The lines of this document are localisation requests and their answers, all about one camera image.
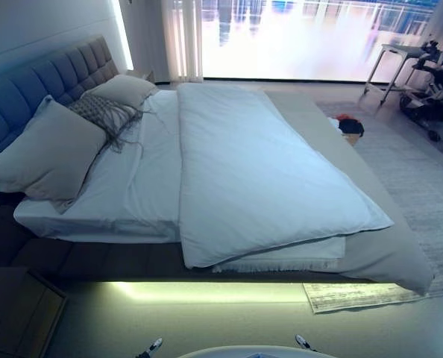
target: duvet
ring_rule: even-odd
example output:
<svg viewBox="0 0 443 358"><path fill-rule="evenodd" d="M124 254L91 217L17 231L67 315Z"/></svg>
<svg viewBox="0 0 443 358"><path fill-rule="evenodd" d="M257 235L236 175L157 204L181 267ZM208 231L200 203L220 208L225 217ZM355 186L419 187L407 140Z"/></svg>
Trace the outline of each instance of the duvet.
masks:
<svg viewBox="0 0 443 358"><path fill-rule="evenodd" d="M177 95L188 268L393 224L252 92L182 84Z"/></svg>

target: white bed sheet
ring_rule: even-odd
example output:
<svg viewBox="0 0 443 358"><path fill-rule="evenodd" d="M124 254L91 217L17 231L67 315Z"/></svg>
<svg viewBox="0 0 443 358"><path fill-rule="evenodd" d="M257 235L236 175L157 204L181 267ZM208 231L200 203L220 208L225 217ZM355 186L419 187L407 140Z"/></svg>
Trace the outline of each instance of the white bed sheet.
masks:
<svg viewBox="0 0 443 358"><path fill-rule="evenodd" d="M159 91L142 108L142 121L122 134L142 145L125 143L121 154L110 148L101 153L79 198L64 214L48 201L26 198L16 208L15 220L38 236L74 242L178 241L181 158L176 92Z"/></svg>

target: carpet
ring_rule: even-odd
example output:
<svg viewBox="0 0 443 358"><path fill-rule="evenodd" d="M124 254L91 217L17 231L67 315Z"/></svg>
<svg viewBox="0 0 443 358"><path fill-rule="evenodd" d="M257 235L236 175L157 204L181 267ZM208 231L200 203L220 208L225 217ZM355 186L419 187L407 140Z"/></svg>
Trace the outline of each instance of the carpet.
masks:
<svg viewBox="0 0 443 358"><path fill-rule="evenodd" d="M356 151L403 211L436 278L426 296L390 283L304 283L314 313L443 296L443 168L354 103L317 104L334 117L349 113L365 128Z"/></svg>

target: window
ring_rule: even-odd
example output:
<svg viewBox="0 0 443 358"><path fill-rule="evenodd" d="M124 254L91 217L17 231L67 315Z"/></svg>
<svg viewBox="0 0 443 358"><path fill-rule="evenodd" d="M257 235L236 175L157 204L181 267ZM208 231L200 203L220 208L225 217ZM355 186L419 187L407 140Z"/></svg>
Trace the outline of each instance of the window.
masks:
<svg viewBox="0 0 443 358"><path fill-rule="evenodd" d="M383 43L418 45L437 2L203 0L204 77L365 81Z"/></svg>

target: bedside table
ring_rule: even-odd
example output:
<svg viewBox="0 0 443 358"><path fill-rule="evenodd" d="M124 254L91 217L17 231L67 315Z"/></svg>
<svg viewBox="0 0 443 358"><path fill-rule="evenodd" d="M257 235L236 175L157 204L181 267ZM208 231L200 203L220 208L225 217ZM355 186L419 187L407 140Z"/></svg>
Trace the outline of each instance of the bedside table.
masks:
<svg viewBox="0 0 443 358"><path fill-rule="evenodd" d="M66 296L39 275L0 268L0 358L42 357Z"/></svg>
<svg viewBox="0 0 443 358"><path fill-rule="evenodd" d="M127 76L133 76L133 77L137 77L137 78L141 78L143 80L152 82L153 84L155 84L155 75L154 75L154 71L149 71L149 72L139 72L136 71L134 69L128 69L125 73Z"/></svg>
<svg viewBox="0 0 443 358"><path fill-rule="evenodd" d="M343 133L342 136L351 144L354 146L359 138L361 137L360 134L357 133Z"/></svg>

